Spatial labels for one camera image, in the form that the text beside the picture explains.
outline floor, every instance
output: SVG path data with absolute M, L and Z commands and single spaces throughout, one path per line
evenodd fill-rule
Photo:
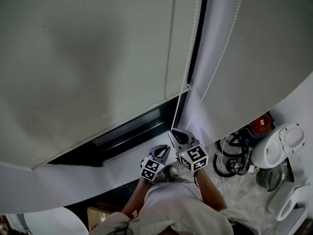
M 206 149 L 209 154 L 209 163 L 204 169 L 223 195 L 224 189 L 222 178 L 216 174 L 213 168 L 214 154 L 220 156 L 221 153 L 217 150 L 215 144 L 206 147 Z M 183 178 L 190 181 L 194 180 L 193 174 L 188 169 L 180 165 L 178 162 L 175 162 L 174 165 L 179 169 Z M 283 165 L 283 167 L 285 167 L 283 168 L 283 171 L 287 172 L 287 166 Z M 261 230 L 262 235 L 275 234 L 274 231 L 277 221 L 272 213 L 267 212 L 267 205 L 276 191 L 268 192 L 267 189 L 258 186 L 256 184 L 255 176 L 251 173 L 247 173 L 243 176 L 236 175 L 231 178 L 225 178 L 224 187 L 225 201 L 230 209 L 241 209 L 245 211 L 251 221 Z

